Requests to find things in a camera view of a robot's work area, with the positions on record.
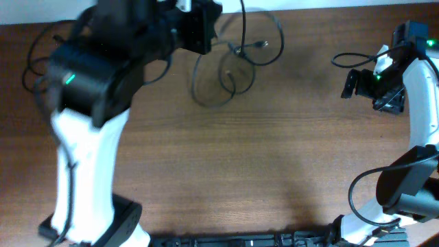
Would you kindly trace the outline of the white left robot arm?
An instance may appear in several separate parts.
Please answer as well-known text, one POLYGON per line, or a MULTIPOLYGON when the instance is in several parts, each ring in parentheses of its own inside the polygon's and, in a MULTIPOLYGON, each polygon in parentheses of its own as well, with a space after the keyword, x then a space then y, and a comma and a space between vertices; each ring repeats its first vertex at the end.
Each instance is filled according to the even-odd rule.
POLYGON ((38 232, 52 246, 148 246, 142 206, 112 191, 117 148, 144 68, 177 49, 210 52, 216 1, 100 0, 49 57, 36 97, 57 145, 56 208, 38 232))

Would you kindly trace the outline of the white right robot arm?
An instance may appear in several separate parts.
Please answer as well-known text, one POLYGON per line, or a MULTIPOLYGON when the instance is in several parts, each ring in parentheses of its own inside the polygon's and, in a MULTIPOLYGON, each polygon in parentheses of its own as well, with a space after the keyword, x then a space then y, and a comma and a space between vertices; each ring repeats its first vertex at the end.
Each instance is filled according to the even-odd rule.
POLYGON ((391 46, 375 56, 373 70, 349 70, 341 96, 361 95, 379 112, 410 114, 409 150, 389 166, 358 175, 348 189, 351 214, 324 233, 296 232, 294 245, 408 246, 407 225, 438 219, 438 40, 427 25, 399 25, 391 46))

